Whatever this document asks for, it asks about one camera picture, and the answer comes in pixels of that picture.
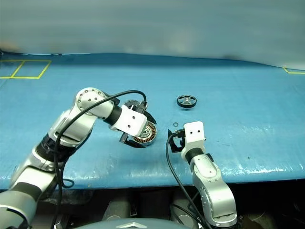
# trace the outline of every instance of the yellow tape line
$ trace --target yellow tape line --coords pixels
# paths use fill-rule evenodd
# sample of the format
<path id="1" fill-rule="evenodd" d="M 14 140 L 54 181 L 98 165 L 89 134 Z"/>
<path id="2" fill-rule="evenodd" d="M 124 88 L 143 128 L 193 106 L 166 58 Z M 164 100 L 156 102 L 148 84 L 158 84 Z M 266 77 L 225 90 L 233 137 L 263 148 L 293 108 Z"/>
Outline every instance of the yellow tape line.
<path id="1" fill-rule="evenodd" d="M 305 74 L 305 72 L 291 72 L 291 71 L 288 71 L 285 67 L 283 67 L 283 69 L 284 69 L 285 72 L 287 72 L 288 74 Z"/>
<path id="2" fill-rule="evenodd" d="M 21 62 L 20 65 L 16 68 L 16 70 L 13 72 L 11 76 L 3 76 L 0 77 L 0 79 L 31 79 L 31 80 L 38 80 L 42 77 L 44 72 L 47 70 L 49 65 L 52 61 L 50 60 L 4 60 L 0 62 Z M 43 68 L 42 72 L 39 74 L 39 76 L 15 76 L 19 69 L 24 65 L 25 62 L 48 62 L 48 64 Z"/>

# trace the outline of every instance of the blue table mat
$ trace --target blue table mat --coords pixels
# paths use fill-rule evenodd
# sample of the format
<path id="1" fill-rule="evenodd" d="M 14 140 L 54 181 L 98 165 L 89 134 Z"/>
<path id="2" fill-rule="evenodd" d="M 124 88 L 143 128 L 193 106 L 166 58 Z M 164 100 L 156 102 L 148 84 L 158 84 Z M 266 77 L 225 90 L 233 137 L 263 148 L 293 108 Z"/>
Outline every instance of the blue table mat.
<path id="1" fill-rule="evenodd" d="M 109 94 L 145 92 L 158 133 L 151 146 L 135 149 L 119 143 L 121 133 L 98 120 L 90 139 L 66 165 L 64 176 L 75 181 L 74 188 L 177 185 L 165 158 L 167 129 L 193 121 L 203 121 L 206 151 L 226 182 L 305 178 L 305 75 L 233 60 L 5 54 L 0 77 L 16 69 L 7 60 L 51 64 L 40 79 L 0 79 L 0 189 L 9 187 L 18 164 L 85 87 Z M 37 77 L 45 64 L 25 62 L 15 76 Z M 179 107 L 176 98 L 183 94 L 195 96 L 197 105 L 190 110 Z M 192 184 L 180 154 L 171 154 L 171 160 L 182 182 Z"/>

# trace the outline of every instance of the yellow square marking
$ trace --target yellow square marking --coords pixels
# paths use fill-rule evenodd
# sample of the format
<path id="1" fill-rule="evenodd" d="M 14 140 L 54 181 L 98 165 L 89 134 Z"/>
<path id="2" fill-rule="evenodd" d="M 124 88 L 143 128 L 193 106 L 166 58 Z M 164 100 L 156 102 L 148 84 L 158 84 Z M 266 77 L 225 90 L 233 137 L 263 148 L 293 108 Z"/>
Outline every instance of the yellow square marking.
<path id="1" fill-rule="evenodd" d="M 50 60 L 4 60 L 0 62 L 21 62 L 11 76 L 2 76 L 0 79 L 33 79 L 38 80 L 42 77 L 52 61 Z M 25 62 L 47 62 L 47 65 L 43 68 L 42 72 L 38 76 L 15 76 Z"/>

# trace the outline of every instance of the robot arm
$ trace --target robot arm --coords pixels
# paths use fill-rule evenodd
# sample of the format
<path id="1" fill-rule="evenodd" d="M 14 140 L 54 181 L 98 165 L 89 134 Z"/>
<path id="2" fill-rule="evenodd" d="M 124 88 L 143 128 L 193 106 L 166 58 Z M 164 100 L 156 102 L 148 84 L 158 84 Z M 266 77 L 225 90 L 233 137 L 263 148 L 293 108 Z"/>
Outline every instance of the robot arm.
<path id="1" fill-rule="evenodd" d="M 203 123 L 186 123 L 184 129 L 174 134 L 183 136 L 182 147 L 170 142 L 173 152 L 180 149 L 183 160 L 187 161 L 193 181 L 201 195 L 204 216 L 215 227 L 228 228 L 237 223 L 235 199 L 221 171 L 209 154 L 205 153 Z"/>
<path id="2" fill-rule="evenodd" d="M 35 215 L 38 200 L 51 193 L 57 185 L 53 150 L 59 132 L 84 109 L 107 97 L 106 93 L 96 88 L 79 91 L 72 108 L 61 114 L 43 140 L 32 149 L 13 174 L 9 190 L 0 193 L 1 229 L 27 228 Z M 57 149 L 60 167 L 90 136 L 98 118 L 108 123 L 111 130 L 122 131 L 124 136 L 140 136 L 148 123 L 143 114 L 147 103 L 142 102 L 131 109 L 125 105 L 119 107 L 118 103 L 119 100 L 113 99 L 96 106 L 64 131 Z"/>

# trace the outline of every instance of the black cable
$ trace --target black cable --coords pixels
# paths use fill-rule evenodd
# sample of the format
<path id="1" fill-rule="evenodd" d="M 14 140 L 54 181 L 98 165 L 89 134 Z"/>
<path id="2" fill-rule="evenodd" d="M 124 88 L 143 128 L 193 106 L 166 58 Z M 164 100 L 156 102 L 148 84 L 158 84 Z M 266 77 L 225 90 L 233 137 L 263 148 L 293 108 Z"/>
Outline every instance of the black cable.
<path id="1" fill-rule="evenodd" d="M 56 173 L 56 178 L 57 178 L 57 183 L 58 183 L 58 195 L 57 195 L 57 205 L 56 205 L 56 209 L 55 209 L 55 214 L 53 216 L 53 220 L 51 223 L 51 229 L 54 228 L 54 225 L 56 223 L 59 209 L 61 207 L 61 199 L 62 199 L 62 186 L 61 186 L 62 180 L 61 180 L 61 175 L 60 175 L 60 171 L 59 171 L 58 156 L 56 153 L 53 156 L 54 156 L 55 173 Z"/>
<path id="2" fill-rule="evenodd" d="M 61 171 L 61 186 L 64 187 L 64 188 L 71 188 L 71 187 L 73 187 L 74 184 L 75 184 L 73 180 L 63 178 L 63 171 L 64 171 L 64 169 L 65 169 L 65 166 L 66 166 L 66 163 L 67 163 L 68 159 L 69 159 L 69 157 L 68 157 L 67 159 L 64 160 L 64 162 L 63 162 L 63 164 L 62 164 L 62 168 L 61 168 L 61 170 L 60 170 L 60 171 Z M 68 182 L 70 182 L 71 184 L 70 184 L 70 185 L 66 185 L 66 184 L 64 183 L 64 181 L 68 181 Z"/>
<path id="3" fill-rule="evenodd" d="M 126 94 L 140 94 L 143 96 L 143 100 L 146 102 L 146 95 L 141 92 L 141 91 L 137 91 L 137 90 L 129 90 L 129 91 L 125 91 L 125 92 L 121 92 L 121 93 L 117 93 L 117 94 L 114 94 L 112 96 L 109 96 L 101 101 L 98 101 L 96 102 L 95 104 L 91 105 L 90 107 L 84 109 L 83 111 L 81 111 L 80 113 L 78 113 L 74 118 L 72 118 L 66 125 L 63 129 L 61 129 L 61 131 L 58 133 L 57 135 L 57 139 L 56 139 L 56 142 L 55 142 L 55 145 L 54 145 L 54 164 L 55 164 L 55 173 L 56 173 L 56 178 L 57 178 L 57 183 L 58 183 L 58 196 L 57 196 L 57 206 L 56 206 L 56 209 L 55 209 L 55 214 L 54 214 L 54 217 L 53 217 L 53 220 L 52 220 L 52 224 L 51 224 L 51 229 L 54 228 L 54 225 L 56 223 L 56 219 L 57 219 L 57 216 L 58 216 L 58 213 L 59 213 L 59 209 L 60 209 L 60 205 L 61 205 L 61 199 L 62 199 L 62 187 L 70 187 L 70 186 L 67 186 L 63 183 L 63 179 L 62 179 L 62 175 L 60 173 L 60 170 L 59 170 L 59 165 L 58 165 L 58 156 L 57 156 L 57 153 L 58 153 L 58 147 L 60 145 L 60 142 L 61 142 L 61 137 L 63 136 L 63 133 L 78 119 L 80 118 L 83 114 L 87 113 L 88 111 L 90 111 L 91 109 L 95 108 L 96 106 L 98 105 L 101 105 L 102 103 L 104 102 L 107 102 L 111 99 L 115 99 L 119 96 L 122 96 L 122 95 L 126 95 Z"/>
<path id="4" fill-rule="evenodd" d="M 176 214 L 176 212 L 174 211 L 174 209 L 173 209 L 172 206 L 170 206 L 170 210 L 171 210 L 171 214 L 176 218 L 176 220 L 177 220 L 180 224 L 184 225 L 184 223 L 183 223 L 182 220 L 179 218 L 179 216 L 177 216 L 177 214 Z"/>
<path id="5" fill-rule="evenodd" d="M 167 160 L 167 164 L 173 174 L 173 176 L 175 177 L 176 181 L 178 182 L 181 190 L 183 191 L 183 193 L 185 194 L 185 197 L 187 198 L 187 200 L 191 203 L 192 207 L 194 208 L 194 210 L 196 211 L 196 214 L 198 215 L 200 221 L 202 222 L 202 225 L 203 227 L 206 226 L 208 229 L 212 229 L 211 225 L 209 223 L 206 222 L 205 218 L 200 214 L 198 208 L 196 207 L 196 205 L 194 204 L 194 202 L 192 201 L 190 195 L 187 193 L 187 191 L 185 190 L 183 184 L 181 183 L 180 179 L 178 178 L 177 174 L 175 173 L 175 170 L 173 169 L 173 166 L 171 164 L 171 161 L 170 161 L 170 157 L 169 157 L 169 153 L 168 153 L 168 145 L 169 145 L 169 142 L 170 140 L 174 137 L 174 134 L 171 134 L 168 139 L 167 139 L 167 142 L 166 142 L 166 147 L 165 147 L 165 153 L 166 153 L 166 160 Z"/>
<path id="6" fill-rule="evenodd" d="M 193 196 L 193 198 L 192 198 L 192 201 L 194 202 L 194 200 L 196 199 L 196 197 L 199 195 L 199 192 L 197 192 L 194 196 Z M 193 212 L 193 209 L 191 209 L 191 203 L 188 203 L 188 205 L 187 205 L 187 209 L 189 209 L 192 213 L 194 213 Z"/>
<path id="7" fill-rule="evenodd" d="M 172 204 L 173 207 L 180 209 L 181 211 L 183 211 L 184 213 L 188 214 L 190 217 L 192 217 L 197 223 L 199 223 L 200 225 L 202 225 L 201 221 L 198 220 L 191 212 L 189 212 L 188 210 L 182 208 L 179 205 L 176 204 Z"/>

